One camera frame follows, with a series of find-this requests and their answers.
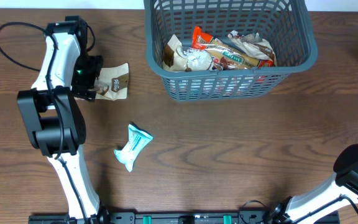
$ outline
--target crumpled wrapper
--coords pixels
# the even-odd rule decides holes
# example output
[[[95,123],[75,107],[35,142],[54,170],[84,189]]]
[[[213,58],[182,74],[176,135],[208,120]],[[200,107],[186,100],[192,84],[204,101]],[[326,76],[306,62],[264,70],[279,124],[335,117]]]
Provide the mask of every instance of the crumpled wrapper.
[[[212,57],[205,50],[184,47],[173,34],[163,52],[162,68],[169,72],[191,72],[212,69]]]
[[[233,30],[227,37],[248,56],[261,60],[272,60],[274,65],[277,66],[276,55],[272,46],[267,40],[261,38],[259,33],[244,36]]]
[[[128,63],[114,68],[102,68],[100,76],[94,81],[95,100],[126,99],[128,83]]]

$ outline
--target gray plastic basket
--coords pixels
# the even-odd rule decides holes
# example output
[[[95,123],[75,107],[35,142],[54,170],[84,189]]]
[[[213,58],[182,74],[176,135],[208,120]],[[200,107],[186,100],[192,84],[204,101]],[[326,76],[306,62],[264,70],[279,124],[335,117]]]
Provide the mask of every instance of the gray plastic basket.
[[[290,73],[309,69],[317,59],[304,0],[144,0],[144,5],[147,63],[177,101],[260,96]],[[213,72],[162,69],[163,48],[171,36],[190,47],[195,26],[227,44],[232,30],[258,32],[272,45],[278,66]]]

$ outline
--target snack wrapper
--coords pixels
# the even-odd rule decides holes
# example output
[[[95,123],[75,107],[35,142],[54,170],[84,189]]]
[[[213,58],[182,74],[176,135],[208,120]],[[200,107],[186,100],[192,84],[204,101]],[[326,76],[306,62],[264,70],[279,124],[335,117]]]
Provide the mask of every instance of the snack wrapper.
[[[271,67],[272,60],[261,60],[253,58],[233,47],[224,44],[218,38],[203,33],[196,26],[193,33],[194,49],[206,50],[211,54],[214,67],[219,70],[251,69],[254,67]]]
[[[128,63],[114,68],[102,68],[94,81],[96,100],[126,99],[129,83]]]
[[[244,36],[233,30],[227,37],[248,56],[262,60],[272,60],[274,65],[277,66],[276,55],[272,46],[267,40],[261,38],[259,33]]]
[[[204,50],[182,46],[173,34],[163,52],[163,67],[169,72],[191,72],[212,68],[212,57]]]
[[[114,150],[114,153],[118,161],[122,164],[125,164],[126,169],[129,172],[132,172],[134,169],[134,162],[139,153],[143,148],[153,140],[153,136],[149,133],[142,131],[135,127],[134,125],[128,125],[128,143],[121,150]]]

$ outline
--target dark wood surface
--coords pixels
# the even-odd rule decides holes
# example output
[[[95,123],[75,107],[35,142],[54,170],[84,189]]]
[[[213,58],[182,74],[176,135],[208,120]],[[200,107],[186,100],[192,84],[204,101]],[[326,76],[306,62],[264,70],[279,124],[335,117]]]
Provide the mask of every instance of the dark wood surface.
[[[45,26],[81,15],[105,67],[129,63],[126,100],[78,104],[86,120],[85,157],[91,181],[111,208],[140,212],[235,210],[245,201],[274,206],[328,178],[346,146],[358,143],[358,13],[312,12],[319,57],[270,94],[252,99],[176,103],[145,60],[144,12],[0,10],[0,25]],[[22,63],[40,67],[39,32],[9,27],[1,45]],[[32,213],[64,213],[67,202],[52,166],[31,147],[16,105],[36,72],[0,54],[0,223],[25,223]],[[154,135],[132,173],[114,156],[135,122]],[[351,207],[343,223],[358,223]]]

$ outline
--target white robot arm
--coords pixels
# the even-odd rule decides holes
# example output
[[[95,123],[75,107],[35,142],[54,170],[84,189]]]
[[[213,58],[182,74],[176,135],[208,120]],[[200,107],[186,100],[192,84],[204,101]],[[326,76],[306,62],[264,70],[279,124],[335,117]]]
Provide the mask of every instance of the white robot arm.
[[[89,89],[99,76],[103,63],[101,56],[87,53],[87,30],[88,25],[78,16],[68,16],[64,22],[49,24],[47,31],[52,36],[45,39],[47,50],[39,77],[31,90],[20,91],[17,97],[32,145],[47,156],[59,176],[70,218],[83,219],[85,223],[90,218],[97,218],[100,200],[92,187],[84,160],[85,122],[74,96],[94,100],[96,93]],[[50,80],[45,78],[48,70]],[[48,93],[47,82],[50,82],[53,96]],[[57,99],[56,104],[52,103],[53,97]],[[39,113],[55,109],[55,105],[59,107],[62,122],[59,117],[39,116]],[[62,149],[59,147],[61,135]]]
[[[312,191],[287,198],[265,218],[273,223],[314,223],[350,203],[358,203],[358,144],[337,158],[334,174]]]

